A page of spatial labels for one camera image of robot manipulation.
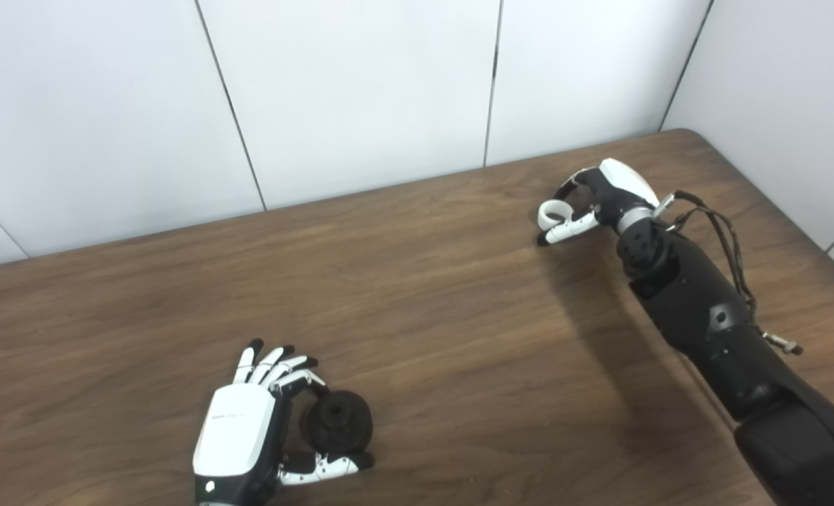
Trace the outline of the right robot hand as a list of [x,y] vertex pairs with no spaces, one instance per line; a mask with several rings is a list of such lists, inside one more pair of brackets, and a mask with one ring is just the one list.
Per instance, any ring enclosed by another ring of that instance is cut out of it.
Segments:
[[[592,204],[576,216],[567,199],[580,187],[590,191]],[[635,221],[653,218],[660,204],[660,198],[644,177],[628,164],[606,158],[595,167],[578,170],[568,177],[554,196],[539,206],[540,232],[535,242],[547,247],[600,226],[622,233]]]

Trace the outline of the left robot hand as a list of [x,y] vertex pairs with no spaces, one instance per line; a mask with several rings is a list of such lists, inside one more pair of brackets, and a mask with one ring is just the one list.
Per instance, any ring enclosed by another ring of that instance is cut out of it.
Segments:
[[210,400],[192,467],[197,505],[266,505],[282,488],[374,468],[365,398],[329,388],[318,360],[254,339]]

